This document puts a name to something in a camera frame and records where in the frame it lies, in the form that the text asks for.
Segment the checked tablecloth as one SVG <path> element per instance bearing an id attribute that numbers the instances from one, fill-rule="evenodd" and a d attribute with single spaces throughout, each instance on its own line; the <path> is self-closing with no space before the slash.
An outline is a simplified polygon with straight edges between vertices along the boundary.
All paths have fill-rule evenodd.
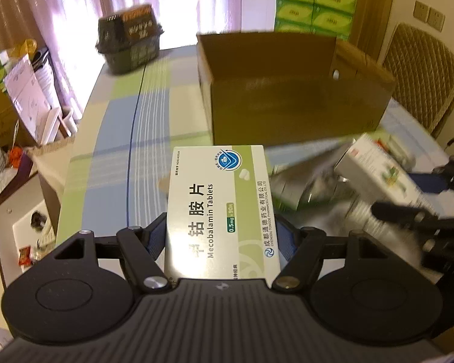
<path id="1" fill-rule="evenodd" d="M 380 125 L 415 156 L 416 171 L 431 171 L 448 161 L 436 141 L 393 98 Z M 268 165 L 289 165 L 337 142 L 328 139 L 266 149 Z M 159 60 L 127 75 L 113 76 L 105 64 L 75 136 L 57 244 L 79 230 L 110 236 L 125 226 L 146 227 L 166 211 L 160 181 L 169 181 L 174 147 L 210 144 L 196 47 L 162 51 Z M 297 227 L 312 225 L 330 235 L 344 235 L 348 206 L 342 202 L 283 215 Z M 441 277 L 420 266 L 420 251 L 408 233 L 388 226 L 370 232 L 429 280 Z"/>

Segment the silver foil bag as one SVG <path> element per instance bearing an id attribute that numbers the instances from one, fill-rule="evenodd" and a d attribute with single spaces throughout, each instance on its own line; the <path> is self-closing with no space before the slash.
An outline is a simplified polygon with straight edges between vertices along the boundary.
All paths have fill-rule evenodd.
<path id="1" fill-rule="evenodd" d="M 271 197 L 275 209 L 295 212 L 354 199 L 357 194 L 348 180 L 334 168 L 354 140 L 342 142 L 316 156 L 302 160 L 270 177 Z"/>

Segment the pink paper box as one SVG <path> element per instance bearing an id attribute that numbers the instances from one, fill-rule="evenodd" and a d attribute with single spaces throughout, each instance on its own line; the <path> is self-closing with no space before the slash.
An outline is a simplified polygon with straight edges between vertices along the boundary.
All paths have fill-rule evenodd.
<path id="1" fill-rule="evenodd" d="M 34 146 L 56 140 L 62 111 L 52 107 L 42 91 L 28 55 L 23 56 L 5 77 L 4 84 L 21 125 L 31 136 Z"/>

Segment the green tissue box stack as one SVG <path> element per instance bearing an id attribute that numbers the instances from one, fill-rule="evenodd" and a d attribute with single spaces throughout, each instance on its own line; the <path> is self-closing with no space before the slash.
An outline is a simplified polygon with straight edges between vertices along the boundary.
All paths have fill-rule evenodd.
<path id="1" fill-rule="evenodd" d="M 351 36 L 357 0 L 276 0 L 274 30 Z"/>

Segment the black printed bag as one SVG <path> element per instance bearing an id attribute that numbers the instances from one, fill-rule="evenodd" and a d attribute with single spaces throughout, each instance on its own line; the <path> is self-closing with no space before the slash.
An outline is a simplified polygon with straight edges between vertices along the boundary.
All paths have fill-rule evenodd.
<path id="1" fill-rule="evenodd" d="M 152 5 L 136 5 L 98 20 L 96 49 L 113 75 L 123 75 L 156 59 L 163 34 Z"/>

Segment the curtain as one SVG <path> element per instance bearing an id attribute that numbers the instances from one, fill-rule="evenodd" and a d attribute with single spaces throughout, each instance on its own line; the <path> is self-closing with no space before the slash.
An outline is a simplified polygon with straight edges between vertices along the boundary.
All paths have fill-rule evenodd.
<path id="1" fill-rule="evenodd" d="M 48 47 L 58 98 L 80 119 L 104 64 L 96 48 L 99 19 L 143 4 L 162 26 L 162 49 L 241 27 L 241 0 L 0 0 L 0 51 L 27 38 Z"/>

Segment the brown cardboard box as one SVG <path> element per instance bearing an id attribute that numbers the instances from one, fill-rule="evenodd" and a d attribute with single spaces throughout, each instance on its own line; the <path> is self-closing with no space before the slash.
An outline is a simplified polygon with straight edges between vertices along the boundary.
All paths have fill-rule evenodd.
<path id="1" fill-rule="evenodd" d="M 269 147 L 370 132 L 396 85 L 353 44 L 316 34 L 201 34 L 197 57 L 215 145 Z"/>

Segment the brown carton beside table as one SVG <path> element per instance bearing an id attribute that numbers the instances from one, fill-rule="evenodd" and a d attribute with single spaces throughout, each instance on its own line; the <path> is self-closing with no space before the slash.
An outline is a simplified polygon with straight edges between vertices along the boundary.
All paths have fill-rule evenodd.
<path id="1" fill-rule="evenodd" d="M 22 148 L 37 145 L 35 139 L 20 120 L 9 95 L 0 90 L 0 146 L 11 148 L 13 143 Z"/>

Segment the white green medicine box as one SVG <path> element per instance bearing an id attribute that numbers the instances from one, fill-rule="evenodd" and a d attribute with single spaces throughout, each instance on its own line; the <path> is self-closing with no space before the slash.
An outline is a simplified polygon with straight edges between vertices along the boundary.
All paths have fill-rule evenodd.
<path id="1" fill-rule="evenodd" d="M 174 148 L 165 272 L 174 281 L 261 279 L 280 273 L 261 145 Z"/>

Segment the quilted brown chair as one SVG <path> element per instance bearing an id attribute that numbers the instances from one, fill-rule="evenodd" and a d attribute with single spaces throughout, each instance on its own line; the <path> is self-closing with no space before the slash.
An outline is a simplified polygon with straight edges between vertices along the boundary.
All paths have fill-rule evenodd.
<path id="1" fill-rule="evenodd" d="M 433 137 L 454 110 L 454 53 L 412 25 L 396 26 L 382 66 L 396 78 L 393 98 Z"/>

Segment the wall socket plates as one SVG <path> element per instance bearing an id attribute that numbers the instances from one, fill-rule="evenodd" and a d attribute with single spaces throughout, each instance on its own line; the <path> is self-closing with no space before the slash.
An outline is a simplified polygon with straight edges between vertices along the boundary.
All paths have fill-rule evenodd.
<path id="1" fill-rule="evenodd" d="M 413 17 L 419 21 L 428 24 L 431 28 L 441 32 L 445 24 L 445 14 L 429 7 L 423 2 L 415 1 Z"/>

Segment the white blue medicine box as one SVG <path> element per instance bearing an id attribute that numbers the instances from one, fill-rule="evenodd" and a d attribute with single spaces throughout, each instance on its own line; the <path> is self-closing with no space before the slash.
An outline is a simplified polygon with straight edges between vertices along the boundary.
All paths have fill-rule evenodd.
<path id="1" fill-rule="evenodd" d="M 436 213 L 408 173 L 369 134 L 363 134 L 348 148 L 334 171 L 369 205 L 388 201 Z"/>

